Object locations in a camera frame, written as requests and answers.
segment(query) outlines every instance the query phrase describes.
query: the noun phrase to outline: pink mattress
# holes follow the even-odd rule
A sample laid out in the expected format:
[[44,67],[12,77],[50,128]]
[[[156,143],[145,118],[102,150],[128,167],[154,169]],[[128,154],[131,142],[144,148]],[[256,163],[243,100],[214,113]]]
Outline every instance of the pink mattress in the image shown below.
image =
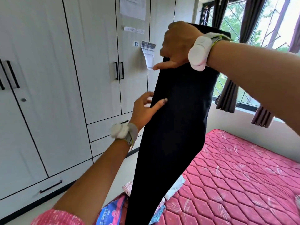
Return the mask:
[[300,224],[300,164],[222,130],[206,135],[159,225]]

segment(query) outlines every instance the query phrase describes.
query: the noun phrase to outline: pink circle logo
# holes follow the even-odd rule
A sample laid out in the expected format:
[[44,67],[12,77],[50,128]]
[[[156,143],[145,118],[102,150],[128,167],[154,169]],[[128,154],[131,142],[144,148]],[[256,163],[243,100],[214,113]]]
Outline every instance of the pink circle logo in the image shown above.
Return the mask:
[[117,216],[117,214],[118,214],[118,213],[117,213],[116,210],[113,210],[113,211],[112,211],[112,216],[113,216],[113,217]]

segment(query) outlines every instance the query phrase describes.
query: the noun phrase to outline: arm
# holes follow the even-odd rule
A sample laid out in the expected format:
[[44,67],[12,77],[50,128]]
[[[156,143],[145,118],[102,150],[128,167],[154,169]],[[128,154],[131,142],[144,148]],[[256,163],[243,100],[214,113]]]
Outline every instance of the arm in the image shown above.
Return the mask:
[[[167,102],[167,99],[164,99],[158,101],[152,108],[145,107],[146,104],[151,103],[148,97],[152,96],[152,92],[146,92],[134,103],[130,122],[135,124],[139,131]],[[125,140],[116,139],[53,208],[79,217],[85,225],[92,225],[129,148],[130,146]]]
[[[160,51],[170,61],[159,63],[153,69],[176,68],[187,63],[190,48],[202,35],[185,22],[170,24]],[[227,75],[300,135],[299,56],[220,41],[212,47],[207,64]]]

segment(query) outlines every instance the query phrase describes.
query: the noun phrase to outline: pink sleeve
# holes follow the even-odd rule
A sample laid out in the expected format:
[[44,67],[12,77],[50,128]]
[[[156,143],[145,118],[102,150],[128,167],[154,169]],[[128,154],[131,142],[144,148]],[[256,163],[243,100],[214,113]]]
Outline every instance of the pink sleeve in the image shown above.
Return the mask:
[[84,225],[84,222],[77,216],[65,211],[50,209],[36,217],[31,225]]

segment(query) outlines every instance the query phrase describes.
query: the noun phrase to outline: mattress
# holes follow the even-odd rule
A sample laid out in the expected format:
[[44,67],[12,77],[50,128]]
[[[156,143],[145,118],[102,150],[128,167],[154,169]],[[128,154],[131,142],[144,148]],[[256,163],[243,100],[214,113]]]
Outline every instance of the mattress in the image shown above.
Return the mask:
[[300,164],[230,133],[209,132],[183,176],[157,224],[300,224]]

